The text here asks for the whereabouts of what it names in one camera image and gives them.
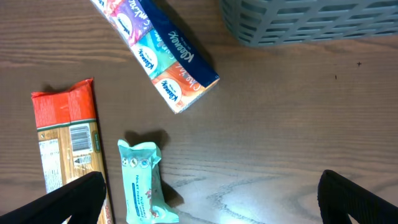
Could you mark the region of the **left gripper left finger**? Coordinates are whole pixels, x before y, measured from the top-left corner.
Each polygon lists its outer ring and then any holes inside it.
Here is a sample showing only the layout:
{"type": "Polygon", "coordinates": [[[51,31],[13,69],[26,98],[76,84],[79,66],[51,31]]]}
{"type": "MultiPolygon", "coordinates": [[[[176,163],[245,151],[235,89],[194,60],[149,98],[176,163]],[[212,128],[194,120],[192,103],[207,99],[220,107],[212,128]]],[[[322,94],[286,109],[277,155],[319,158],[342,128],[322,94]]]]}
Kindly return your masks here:
{"type": "Polygon", "coordinates": [[[96,223],[106,197],[102,173],[90,172],[23,207],[1,216],[1,223],[96,223]]]}

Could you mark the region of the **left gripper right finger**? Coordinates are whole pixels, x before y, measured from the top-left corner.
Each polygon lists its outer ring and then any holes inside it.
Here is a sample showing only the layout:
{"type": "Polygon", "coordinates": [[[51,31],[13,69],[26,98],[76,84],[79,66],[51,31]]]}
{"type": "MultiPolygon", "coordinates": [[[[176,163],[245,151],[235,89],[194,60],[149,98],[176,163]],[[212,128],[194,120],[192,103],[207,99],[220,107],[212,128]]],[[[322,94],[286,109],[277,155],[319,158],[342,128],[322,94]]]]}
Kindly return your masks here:
{"type": "Polygon", "coordinates": [[[397,223],[397,207],[339,175],[324,170],[318,184],[323,224],[397,223]]]}

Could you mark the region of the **grey plastic lattice basket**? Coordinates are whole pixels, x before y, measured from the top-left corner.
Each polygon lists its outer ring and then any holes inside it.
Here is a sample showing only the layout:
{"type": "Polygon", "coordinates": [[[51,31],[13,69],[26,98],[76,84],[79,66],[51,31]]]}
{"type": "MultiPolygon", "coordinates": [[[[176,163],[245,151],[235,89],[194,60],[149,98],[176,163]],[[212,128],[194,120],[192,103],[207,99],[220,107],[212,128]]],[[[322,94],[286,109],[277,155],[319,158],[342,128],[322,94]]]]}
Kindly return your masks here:
{"type": "Polygon", "coordinates": [[[397,34],[397,0],[219,0],[226,28],[250,47],[397,34]]]}

